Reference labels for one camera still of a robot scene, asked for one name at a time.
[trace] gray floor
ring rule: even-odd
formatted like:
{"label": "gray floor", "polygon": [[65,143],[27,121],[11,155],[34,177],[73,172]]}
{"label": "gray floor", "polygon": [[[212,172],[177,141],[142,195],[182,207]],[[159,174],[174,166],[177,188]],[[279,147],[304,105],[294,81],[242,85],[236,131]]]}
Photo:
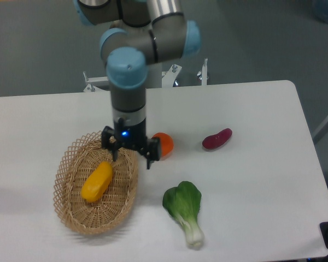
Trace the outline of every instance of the gray floor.
{"label": "gray floor", "polygon": [[[328,114],[328,25],[313,17],[311,1],[182,3],[203,40],[197,57],[176,61],[183,85],[198,84],[195,74],[208,57],[210,84],[287,79],[311,131]],[[104,75],[98,41],[108,27],[83,26],[72,1],[0,3],[0,97],[81,92],[83,71]],[[328,135],[316,148],[328,182]]]}

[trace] yellow bell pepper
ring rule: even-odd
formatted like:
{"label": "yellow bell pepper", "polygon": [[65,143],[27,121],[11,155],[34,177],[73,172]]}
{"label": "yellow bell pepper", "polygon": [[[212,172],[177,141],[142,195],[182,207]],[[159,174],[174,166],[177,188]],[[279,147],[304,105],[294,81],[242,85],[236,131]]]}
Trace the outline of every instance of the yellow bell pepper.
{"label": "yellow bell pepper", "polygon": [[82,189],[81,197],[87,202],[95,202],[107,190],[113,177],[113,168],[108,162],[101,162],[87,178]]}

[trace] orange fruit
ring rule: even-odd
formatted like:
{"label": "orange fruit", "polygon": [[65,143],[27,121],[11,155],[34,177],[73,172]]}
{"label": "orange fruit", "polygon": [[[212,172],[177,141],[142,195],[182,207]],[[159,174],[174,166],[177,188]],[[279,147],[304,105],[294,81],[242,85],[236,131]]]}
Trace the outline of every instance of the orange fruit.
{"label": "orange fruit", "polygon": [[168,134],[156,133],[152,138],[160,139],[160,146],[162,148],[162,157],[169,154],[174,149],[174,141]]}

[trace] woven basket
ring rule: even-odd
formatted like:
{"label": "woven basket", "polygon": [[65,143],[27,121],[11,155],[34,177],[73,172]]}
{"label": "woven basket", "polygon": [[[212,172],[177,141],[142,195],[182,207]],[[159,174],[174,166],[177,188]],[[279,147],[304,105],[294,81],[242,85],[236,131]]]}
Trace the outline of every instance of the woven basket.
{"label": "woven basket", "polygon": [[[86,202],[81,188],[100,162],[113,167],[113,179],[94,203]],[[67,227],[81,234],[104,233],[119,223],[129,213],[137,189],[136,153],[119,149],[118,159],[101,149],[101,132],[87,134],[68,148],[61,160],[55,180],[54,207],[58,217]]]}

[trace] blue bottle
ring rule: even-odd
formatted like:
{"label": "blue bottle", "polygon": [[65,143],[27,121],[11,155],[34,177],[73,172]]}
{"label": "blue bottle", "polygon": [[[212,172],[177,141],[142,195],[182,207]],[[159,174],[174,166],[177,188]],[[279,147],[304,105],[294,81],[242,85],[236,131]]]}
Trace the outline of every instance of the blue bottle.
{"label": "blue bottle", "polygon": [[312,8],[319,19],[328,23],[328,0],[312,0]]}

